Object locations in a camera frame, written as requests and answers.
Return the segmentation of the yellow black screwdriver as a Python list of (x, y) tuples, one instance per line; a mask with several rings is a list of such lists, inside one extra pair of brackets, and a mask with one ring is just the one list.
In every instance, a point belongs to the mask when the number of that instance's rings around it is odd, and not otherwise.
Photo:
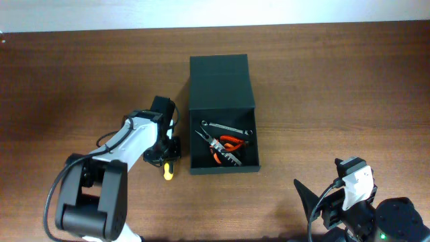
[(174, 165), (172, 162), (166, 162), (163, 165), (163, 177), (165, 180), (170, 181), (174, 176)]

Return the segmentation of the orange black long-nose pliers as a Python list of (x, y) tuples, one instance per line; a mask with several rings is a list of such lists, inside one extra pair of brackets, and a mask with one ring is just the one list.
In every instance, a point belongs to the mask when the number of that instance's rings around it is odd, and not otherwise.
[[(219, 138), (214, 138), (214, 137), (212, 137), (209, 133), (207, 133), (203, 128), (202, 128), (202, 132), (199, 132), (199, 131), (197, 131), (197, 130), (195, 130), (195, 133), (197, 134), (197, 135), (199, 135), (203, 140), (205, 140), (208, 144), (209, 144), (209, 150), (210, 150), (210, 143), (212, 142), (212, 140), (213, 139), (216, 139), (216, 140), (218, 140)], [(221, 162), (222, 162), (222, 164), (223, 164), (223, 162), (224, 161), (227, 161), (224, 157), (221, 157)]]

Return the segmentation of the orange screwdriver bit holder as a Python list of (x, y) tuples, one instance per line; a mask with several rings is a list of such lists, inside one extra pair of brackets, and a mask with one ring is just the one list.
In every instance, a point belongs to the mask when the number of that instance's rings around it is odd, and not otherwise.
[(213, 158), (219, 165), (222, 164), (221, 157), (224, 157), (227, 161), (230, 161), (234, 166), (242, 165), (242, 162), (230, 151), (227, 151), (227, 148), (216, 139), (213, 139), (210, 143), (210, 150), (213, 154)]

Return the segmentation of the small red cutting pliers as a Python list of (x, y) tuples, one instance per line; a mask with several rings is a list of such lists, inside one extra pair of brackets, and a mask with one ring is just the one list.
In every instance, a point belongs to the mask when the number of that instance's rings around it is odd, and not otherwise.
[(230, 135), (221, 135), (218, 141), (229, 151), (233, 153), (233, 155), (238, 155), (239, 157), (243, 154), (241, 149), (244, 149), (248, 146), (249, 141), (239, 139)]

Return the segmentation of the black box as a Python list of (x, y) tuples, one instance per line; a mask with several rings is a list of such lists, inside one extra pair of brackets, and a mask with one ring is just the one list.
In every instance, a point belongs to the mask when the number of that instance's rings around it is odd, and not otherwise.
[[(249, 75), (246, 54), (193, 56), (189, 60), (189, 127), (190, 173), (208, 175), (220, 173), (250, 173), (261, 168), (255, 123), (255, 99)], [(212, 126), (202, 126), (201, 121), (213, 122), (241, 130), (252, 130), (247, 136)], [(224, 161), (217, 165), (209, 144), (195, 133), (202, 128), (214, 138), (230, 135), (249, 141), (239, 157), (241, 166)]]

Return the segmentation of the silver double ring wrench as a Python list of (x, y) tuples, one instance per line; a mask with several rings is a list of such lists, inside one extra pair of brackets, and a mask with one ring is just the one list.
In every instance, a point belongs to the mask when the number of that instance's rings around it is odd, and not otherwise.
[(247, 136), (251, 136), (253, 134), (252, 130), (241, 130), (241, 129), (238, 129), (238, 128), (233, 128), (233, 127), (225, 126), (225, 125), (222, 125), (222, 124), (217, 124), (217, 123), (213, 123), (213, 122), (207, 122), (205, 120), (201, 121), (201, 125), (202, 126), (212, 126), (212, 127), (216, 127), (216, 128), (221, 128), (221, 129), (224, 129), (224, 130), (229, 130), (229, 131), (232, 131), (232, 132), (237, 132), (239, 134), (245, 134)]

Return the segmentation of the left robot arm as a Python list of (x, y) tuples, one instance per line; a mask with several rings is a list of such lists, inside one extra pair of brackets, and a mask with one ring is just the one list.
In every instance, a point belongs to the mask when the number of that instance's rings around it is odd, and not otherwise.
[(124, 116), (122, 127), (110, 140), (87, 155), (73, 153), (56, 177), (59, 197), (55, 214), (57, 229), (86, 241), (142, 241), (126, 223), (128, 172), (139, 160), (163, 168), (173, 178), (174, 162), (181, 156), (180, 139), (173, 136), (179, 111), (168, 97), (156, 96), (148, 110)]

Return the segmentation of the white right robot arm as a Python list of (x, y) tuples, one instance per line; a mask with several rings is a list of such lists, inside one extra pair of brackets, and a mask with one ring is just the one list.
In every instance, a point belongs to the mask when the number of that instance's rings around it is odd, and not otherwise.
[(317, 196), (297, 179), (294, 186), (308, 221), (307, 241), (429, 242), (429, 227), (407, 197), (383, 200), (372, 206), (371, 196), (343, 210), (345, 190), (337, 178)]

